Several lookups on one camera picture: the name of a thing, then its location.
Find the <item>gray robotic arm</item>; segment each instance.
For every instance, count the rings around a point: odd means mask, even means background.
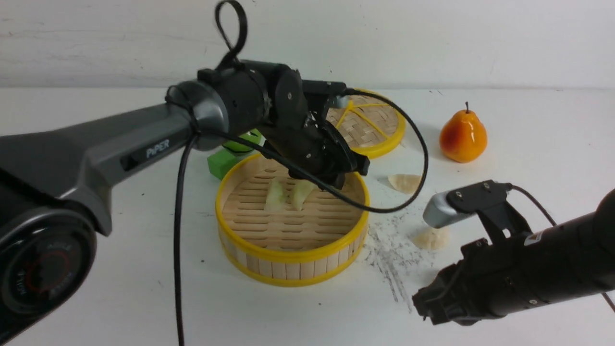
[[[201,70],[167,103],[54,131],[0,137],[0,344],[64,302],[92,264],[95,233],[111,233],[111,189],[186,146],[211,150],[257,128],[269,152],[326,184],[369,160],[326,120],[346,86],[303,81],[286,65]]]

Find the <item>wooden slat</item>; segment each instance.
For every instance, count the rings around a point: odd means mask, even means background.
[[[248,269],[258,274],[258,259],[252,255],[247,255]]]
[[[314,276],[323,275],[327,272],[327,259],[319,259],[314,262]]]
[[[274,279],[286,279],[286,264],[273,262],[271,267]]]
[[[301,278],[301,266],[299,263],[287,263],[286,264],[286,279],[298,280]]]
[[[333,270],[338,267],[339,264],[339,253],[332,254],[327,257],[327,271]]]
[[[301,263],[300,277],[302,280],[311,279],[314,277],[314,263],[306,262]]]
[[[267,276],[268,278],[273,277],[271,262],[268,260],[258,260],[258,271],[263,276]]]
[[[348,260],[348,246],[339,251],[339,264]]]

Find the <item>black cable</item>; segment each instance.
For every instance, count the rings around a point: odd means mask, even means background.
[[[549,220],[549,222],[551,223],[551,226],[556,226],[557,225],[555,220],[551,217],[551,215],[549,215],[549,212],[547,212],[547,210],[544,209],[544,207],[540,204],[540,202],[538,202],[538,200],[536,198],[534,198],[534,196],[532,196],[529,192],[527,192],[525,189],[523,189],[521,187],[518,187],[518,186],[512,185],[512,184],[508,184],[508,187],[511,190],[515,190],[515,191],[519,191],[520,193],[523,193],[530,201],[532,201],[532,203],[534,203],[534,205],[538,209],[540,209],[540,211],[542,212],[544,217],[546,217],[547,220]]]
[[[171,96],[171,90],[177,90],[184,98],[184,103],[175,101]],[[192,134],[189,142],[184,148],[184,152],[181,154],[180,168],[177,173],[177,189],[175,192],[175,218],[173,220],[173,281],[175,284],[175,321],[177,323],[177,340],[179,346],[185,345],[184,339],[184,321],[183,312],[181,308],[181,207],[184,199],[184,177],[186,175],[186,166],[188,165],[188,156],[190,151],[194,148],[196,142],[201,136],[199,129],[199,123],[194,115],[194,108],[188,98],[188,95],[184,90],[178,86],[170,86],[167,89],[167,95],[165,101],[171,105],[183,108],[188,112],[190,116],[190,126],[192,127]]]
[[[181,154],[180,169],[177,173],[177,191],[175,193],[175,220],[173,221],[173,280],[175,282],[175,321],[177,322],[177,339],[180,346],[185,345],[183,313],[181,311],[181,205],[184,198],[184,176],[186,175],[188,156],[198,139],[198,136],[193,136],[184,149],[184,152]]]
[[[231,41],[229,40],[228,36],[226,36],[224,28],[222,28],[222,23],[220,22],[220,11],[224,4],[231,5],[237,13],[237,19],[239,21],[239,37],[237,38],[237,43],[235,44],[235,46],[231,44]],[[241,50],[244,48],[245,42],[248,38],[248,17],[246,16],[244,8],[241,7],[241,4],[239,4],[239,2],[235,0],[224,0],[220,1],[216,5],[215,18],[218,32],[220,32],[220,36],[222,36],[226,47],[229,48],[229,51],[226,53],[226,55],[224,55],[222,60],[220,60],[218,67],[216,67],[216,70],[219,71],[223,68],[230,67],[233,61],[235,61],[235,63],[239,63],[239,59],[237,58],[237,56],[239,55],[239,52],[241,52]]]

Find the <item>dumpling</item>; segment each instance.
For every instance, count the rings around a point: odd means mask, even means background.
[[[389,183],[399,192],[412,195],[419,187],[421,182],[420,175],[414,174],[393,174],[389,175]]]

